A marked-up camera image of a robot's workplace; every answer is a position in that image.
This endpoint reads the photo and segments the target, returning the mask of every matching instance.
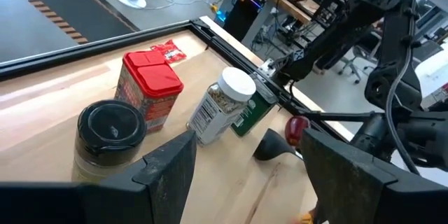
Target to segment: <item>black lid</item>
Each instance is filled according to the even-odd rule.
[[[145,119],[132,105],[98,101],[79,115],[76,151],[97,165],[121,165],[134,158],[145,135]]]

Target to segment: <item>spice jar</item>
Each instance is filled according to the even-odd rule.
[[[201,146],[217,140],[238,118],[256,91],[253,79],[242,70],[226,67],[207,89],[187,126],[196,131]]]
[[[143,114],[146,133],[161,130],[183,84],[158,51],[129,52],[123,57],[115,99]]]
[[[72,180],[99,182],[120,172],[146,135],[142,114],[123,101],[98,101],[78,118]]]
[[[257,91],[232,124],[232,130],[240,137],[249,133],[278,102],[277,96],[261,81],[258,74],[251,74],[251,77]]]

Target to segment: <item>black cable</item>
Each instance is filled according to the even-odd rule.
[[[411,9],[414,13],[416,10],[417,1],[412,0],[411,3]],[[414,29],[415,29],[415,20],[414,18],[411,18],[409,21],[409,37],[412,38],[414,35]],[[396,89],[401,81],[401,78],[405,75],[405,72],[408,68],[408,66],[411,64],[412,61],[412,54],[411,54],[411,47],[409,46],[406,51],[406,58],[405,58],[405,64],[403,68],[401,69],[400,73],[398,74],[397,78],[392,82],[391,89],[389,90],[386,98],[386,107],[384,108],[384,112],[386,114],[386,123],[389,132],[391,133],[392,139],[395,143],[395,146],[397,147],[397,151],[399,152],[401,158],[403,159],[403,162],[406,164],[407,168],[413,173],[420,175],[419,170],[416,168],[414,162],[412,161],[411,156],[407,152],[406,148],[403,146],[403,143],[400,140],[400,137],[398,136],[397,129],[395,128],[395,125],[393,124],[392,119],[392,103],[393,98],[396,96]]]

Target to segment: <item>white spice bottle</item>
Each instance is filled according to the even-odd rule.
[[[226,67],[218,81],[207,88],[187,123],[187,127],[196,131],[199,144],[204,146],[219,139],[238,119],[256,89],[255,82],[247,73]]]

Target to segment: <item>wires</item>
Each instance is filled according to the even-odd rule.
[[[213,2],[213,3],[209,3],[209,2],[204,1],[204,0],[194,0],[194,1],[186,2],[186,3],[179,3],[179,2],[175,2],[174,0],[165,0],[165,1],[168,2],[167,5],[158,6],[158,7],[145,7],[145,8],[142,8],[142,10],[162,10],[164,8],[168,8],[168,7],[171,7],[171,6],[174,6],[174,5],[184,5],[184,6],[186,6],[186,5],[190,5],[190,4],[194,4],[194,3],[205,3],[208,6],[212,6],[212,5],[215,5],[215,4],[219,4],[222,0],[217,0],[217,1]]]
[[[412,0],[411,3],[411,9],[414,12],[416,10],[417,2],[416,0]],[[414,35],[414,18],[411,18],[409,21],[409,36],[412,38]],[[400,103],[400,99],[396,96],[396,89],[398,87],[398,84],[401,81],[401,78],[405,75],[405,72],[410,65],[412,61],[412,54],[411,54],[411,48],[409,47],[406,51],[406,58],[405,58],[405,64],[403,68],[401,69],[400,73],[398,74],[397,78],[392,82],[391,89],[389,90],[386,98],[386,107],[384,108],[384,112],[386,114],[386,123],[387,127],[389,129],[389,132],[391,133],[391,136],[393,138],[393,141],[395,143],[395,146],[397,147],[397,151],[399,152],[401,158],[403,159],[403,162],[406,164],[407,168],[414,174],[420,175],[419,170],[415,167],[414,162],[412,161],[412,158],[410,157],[409,153],[406,151],[405,147],[403,146],[403,143],[400,140],[400,137],[398,136],[397,129],[395,128],[395,125],[393,124],[392,119],[392,103],[393,98],[395,97]]]

